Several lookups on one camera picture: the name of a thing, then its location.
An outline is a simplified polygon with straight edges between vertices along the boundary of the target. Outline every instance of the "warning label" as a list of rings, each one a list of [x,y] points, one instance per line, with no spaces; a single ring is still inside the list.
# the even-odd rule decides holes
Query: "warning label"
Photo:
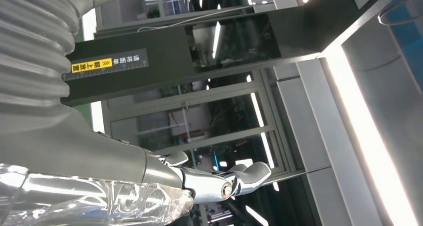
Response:
[[[72,70],[63,74],[64,81],[148,67],[147,49],[117,52],[72,61]]]
[[[112,58],[81,62],[78,64],[72,64],[72,73],[85,72],[89,70],[98,70],[98,69],[112,67],[112,66],[113,66]]]

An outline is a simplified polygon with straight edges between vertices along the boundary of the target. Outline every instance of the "white panel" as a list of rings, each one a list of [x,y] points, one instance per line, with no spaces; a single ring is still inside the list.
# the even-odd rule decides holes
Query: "white panel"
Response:
[[[353,225],[381,226],[320,61],[303,61],[297,65]]]

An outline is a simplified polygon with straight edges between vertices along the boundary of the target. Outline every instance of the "blue panel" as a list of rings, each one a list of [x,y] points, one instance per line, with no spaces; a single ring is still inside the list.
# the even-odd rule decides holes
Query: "blue panel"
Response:
[[[411,17],[405,5],[388,13],[389,21],[404,20]],[[402,48],[420,88],[423,89],[423,38],[414,22],[394,25],[391,27],[395,37]]]

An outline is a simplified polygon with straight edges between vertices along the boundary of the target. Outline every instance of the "machine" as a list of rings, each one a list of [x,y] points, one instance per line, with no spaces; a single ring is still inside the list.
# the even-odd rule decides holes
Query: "machine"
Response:
[[[97,88],[82,91],[87,78],[114,74],[91,76],[82,68],[84,62],[84,67],[92,62],[93,68],[118,70],[117,63],[108,59],[130,52],[141,64],[124,71],[129,74],[142,74],[145,66],[164,63],[148,46],[144,47],[147,54],[139,45],[89,55],[87,47],[98,43],[93,41],[76,49],[70,58],[77,61],[71,64],[65,55],[74,51],[72,34],[78,32],[79,19],[108,1],[0,0],[2,225],[166,225],[193,204],[251,193],[270,176],[269,167],[260,162],[214,174],[180,167],[188,160],[184,153],[155,155],[92,132],[77,111],[62,104],[60,98],[69,94],[63,80],[70,85],[70,97],[62,100],[68,105],[140,87],[124,85],[102,93],[99,80]],[[270,42],[261,49],[267,56],[253,59],[249,67],[254,67],[255,60],[294,62],[318,57],[331,44],[344,41],[389,1],[369,0],[357,8],[352,0],[313,0],[302,7],[247,19],[240,16],[240,21],[267,19],[272,26],[263,35]],[[157,34],[173,35],[187,44],[179,57],[191,61],[193,52],[184,38],[187,27],[141,32],[139,39],[148,45],[147,40]],[[272,47],[284,54],[275,54]],[[82,77],[71,78],[70,72]]]

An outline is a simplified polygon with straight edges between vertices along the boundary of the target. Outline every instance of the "cable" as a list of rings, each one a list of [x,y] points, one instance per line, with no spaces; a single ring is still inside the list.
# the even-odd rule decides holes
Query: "cable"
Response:
[[[175,26],[175,25],[184,24],[184,23],[187,23],[187,22],[190,22],[190,21],[193,21],[193,20],[197,20],[197,19],[209,17],[209,16],[212,16],[212,15],[218,15],[218,14],[222,14],[222,13],[226,13],[226,12],[230,12],[230,11],[234,11],[234,10],[247,9],[247,8],[250,8],[250,7],[253,7],[253,5],[241,6],[241,7],[237,7],[237,8],[233,8],[233,9],[228,9],[228,10],[220,10],[218,12],[210,13],[210,14],[207,14],[207,15],[201,15],[201,16],[198,16],[198,17],[190,18],[188,20],[183,20],[183,21],[177,22],[175,24],[170,24],[170,25],[164,25],[164,26],[145,26],[145,27],[139,28],[137,30],[137,32],[140,32],[143,29],[150,29],[150,30],[163,29],[163,28],[167,28],[167,27],[171,27],[171,26]]]
[[[383,63],[383,64],[381,64],[381,65],[378,65],[378,66],[375,66],[375,67],[372,67],[372,68],[369,68],[369,69],[363,69],[363,70],[357,70],[357,71],[369,72],[369,71],[377,70],[377,69],[380,69],[380,68],[385,67],[385,66],[387,66],[387,65],[390,65],[391,63],[394,63],[394,62],[395,62],[395,61],[397,61],[398,59],[401,59],[401,55],[398,55],[398,56],[397,56],[397,57],[395,57],[394,59],[392,59],[392,60],[390,60],[390,61],[388,61],[388,62],[386,62],[386,63]]]
[[[413,1],[413,0],[401,0],[397,3],[391,3],[388,6],[386,6],[378,15],[378,20],[379,20],[380,24],[389,25],[389,26],[391,26],[391,25],[401,25],[401,24],[413,22],[413,21],[417,20],[418,18],[422,17],[423,13],[421,13],[417,16],[413,16],[411,18],[405,19],[405,20],[397,20],[397,21],[388,21],[387,20],[386,16],[390,11],[397,9],[400,6],[405,5],[405,4],[407,4],[411,1]]]

